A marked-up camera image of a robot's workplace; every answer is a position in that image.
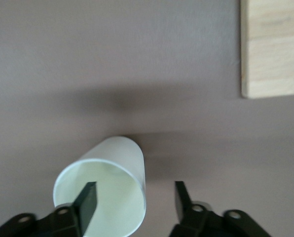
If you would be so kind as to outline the white plastic cup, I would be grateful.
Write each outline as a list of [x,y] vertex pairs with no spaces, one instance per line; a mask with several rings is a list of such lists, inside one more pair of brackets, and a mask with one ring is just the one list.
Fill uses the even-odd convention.
[[110,137],[68,165],[53,188],[55,206],[73,202],[96,182],[97,206],[83,237],[129,237],[147,208],[144,156],[133,140]]

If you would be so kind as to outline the wooden cutting board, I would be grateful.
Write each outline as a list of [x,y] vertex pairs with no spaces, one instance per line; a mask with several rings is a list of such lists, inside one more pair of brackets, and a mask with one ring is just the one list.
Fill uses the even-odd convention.
[[294,95],[294,0],[240,0],[241,93]]

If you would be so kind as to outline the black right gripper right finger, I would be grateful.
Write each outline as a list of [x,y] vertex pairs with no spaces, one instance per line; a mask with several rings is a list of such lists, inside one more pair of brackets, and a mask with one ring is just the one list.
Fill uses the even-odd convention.
[[192,201],[183,181],[175,182],[175,206],[179,223],[169,237],[270,237],[244,211],[231,209],[219,216],[207,203]]

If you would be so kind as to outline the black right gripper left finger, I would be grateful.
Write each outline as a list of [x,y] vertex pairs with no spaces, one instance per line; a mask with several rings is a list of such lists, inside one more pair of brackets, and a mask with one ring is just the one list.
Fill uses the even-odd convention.
[[0,237],[83,237],[97,208],[96,182],[88,182],[72,203],[42,219],[18,214],[0,226]]

